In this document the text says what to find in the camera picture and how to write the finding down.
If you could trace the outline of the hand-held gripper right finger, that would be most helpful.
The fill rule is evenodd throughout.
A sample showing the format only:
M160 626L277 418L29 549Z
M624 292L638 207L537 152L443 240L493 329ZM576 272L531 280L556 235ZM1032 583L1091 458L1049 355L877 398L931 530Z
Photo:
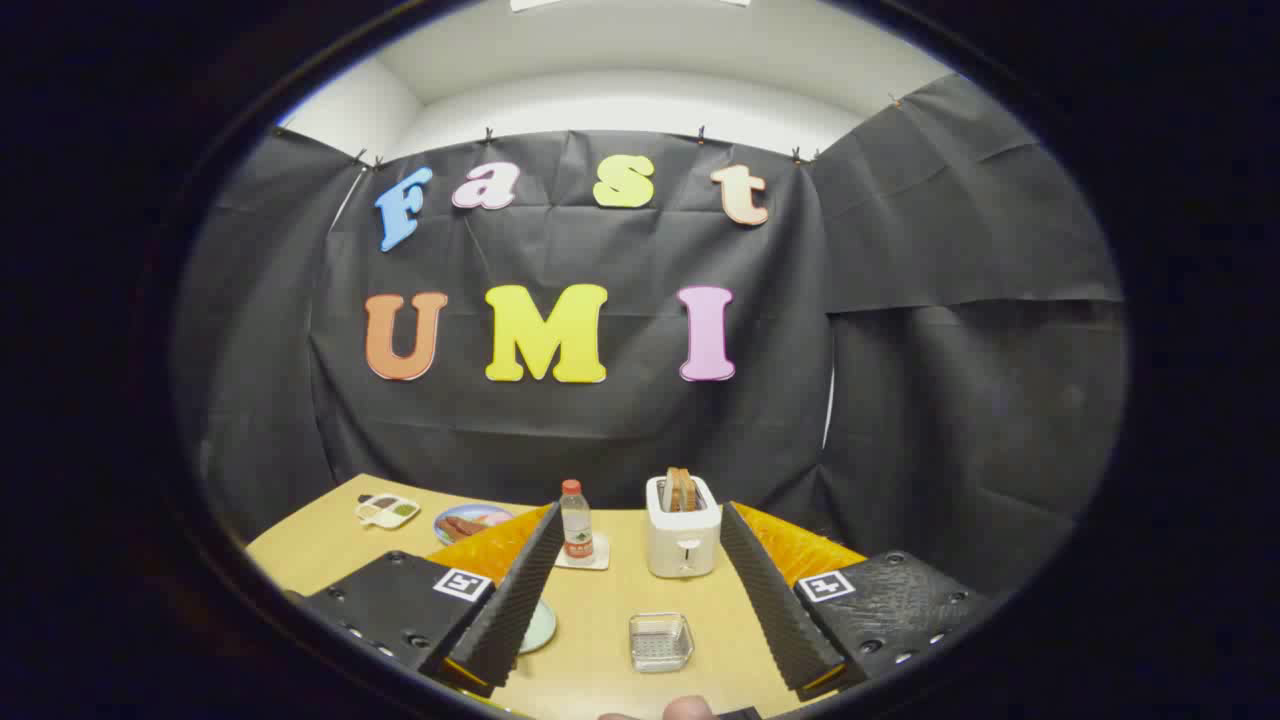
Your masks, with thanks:
M800 701L918 664L991 605L909 552L863 556L744 503L723 505L719 543Z

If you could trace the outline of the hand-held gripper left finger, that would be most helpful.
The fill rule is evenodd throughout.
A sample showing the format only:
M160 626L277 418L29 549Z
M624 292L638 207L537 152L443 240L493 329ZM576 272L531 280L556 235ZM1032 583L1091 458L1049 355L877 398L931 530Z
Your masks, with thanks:
M430 556L390 550L287 596L370 653L489 698L515 670L563 529L553 502Z

